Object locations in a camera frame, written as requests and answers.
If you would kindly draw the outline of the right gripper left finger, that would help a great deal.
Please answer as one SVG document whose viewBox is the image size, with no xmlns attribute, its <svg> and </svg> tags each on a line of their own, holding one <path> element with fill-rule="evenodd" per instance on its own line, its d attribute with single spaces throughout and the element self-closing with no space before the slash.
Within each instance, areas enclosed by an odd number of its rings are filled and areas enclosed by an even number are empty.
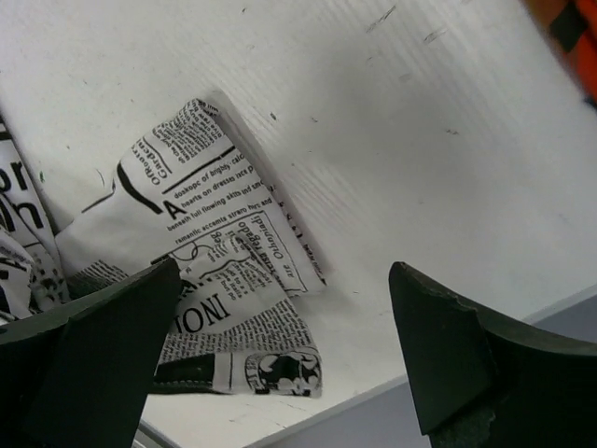
<svg viewBox="0 0 597 448">
<path fill-rule="evenodd" d="M 165 259 L 2 326 L 2 446 L 132 446 L 180 291 Z"/>
</svg>

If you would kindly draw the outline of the newspaper print trousers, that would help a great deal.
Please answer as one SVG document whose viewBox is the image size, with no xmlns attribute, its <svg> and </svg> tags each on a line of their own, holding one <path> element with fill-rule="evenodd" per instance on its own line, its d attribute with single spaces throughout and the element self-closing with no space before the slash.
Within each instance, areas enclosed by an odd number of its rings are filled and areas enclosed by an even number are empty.
<svg viewBox="0 0 597 448">
<path fill-rule="evenodd" d="M 56 233 L 3 129 L 2 322 L 172 259 L 181 291 L 155 393 L 319 397 L 321 356 L 292 300 L 324 280 L 247 153 L 217 108 L 191 100 L 138 139 L 110 192 Z"/>
</svg>

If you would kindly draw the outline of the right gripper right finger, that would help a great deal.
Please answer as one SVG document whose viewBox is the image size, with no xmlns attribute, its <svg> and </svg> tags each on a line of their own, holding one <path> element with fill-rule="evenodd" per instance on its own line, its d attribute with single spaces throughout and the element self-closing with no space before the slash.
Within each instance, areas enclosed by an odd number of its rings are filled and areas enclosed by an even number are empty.
<svg viewBox="0 0 597 448">
<path fill-rule="evenodd" d="M 432 446 L 595 446 L 595 343 L 520 322 L 403 261 L 391 266 L 389 290 Z"/>
</svg>

